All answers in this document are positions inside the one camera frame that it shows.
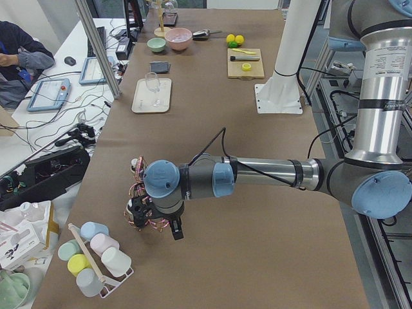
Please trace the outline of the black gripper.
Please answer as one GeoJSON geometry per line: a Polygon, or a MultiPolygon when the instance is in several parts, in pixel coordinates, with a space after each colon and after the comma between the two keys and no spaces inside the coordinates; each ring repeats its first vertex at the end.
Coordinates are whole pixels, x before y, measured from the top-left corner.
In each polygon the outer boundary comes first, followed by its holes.
{"type": "Polygon", "coordinates": [[[170,222],[169,226],[174,240],[184,238],[181,215],[184,212],[184,202],[179,201],[177,207],[171,211],[158,209],[152,199],[147,195],[137,196],[131,199],[129,211],[133,215],[133,223],[136,227],[142,228],[151,219],[163,218],[170,222]]]}

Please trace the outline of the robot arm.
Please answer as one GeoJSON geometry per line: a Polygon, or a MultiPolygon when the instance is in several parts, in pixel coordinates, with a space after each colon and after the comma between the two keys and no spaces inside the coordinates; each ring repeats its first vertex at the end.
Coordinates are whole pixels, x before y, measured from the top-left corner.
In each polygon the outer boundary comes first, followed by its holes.
{"type": "Polygon", "coordinates": [[[411,66],[411,2],[334,1],[329,43],[336,50],[365,51],[354,144],[343,159],[264,160],[201,151],[180,166],[138,160],[135,195],[126,208],[134,225],[163,219],[174,239],[182,239],[185,201],[228,196],[238,183],[323,192],[377,219],[403,210],[411,181],[402,172],[397,144],[411,66]]]}

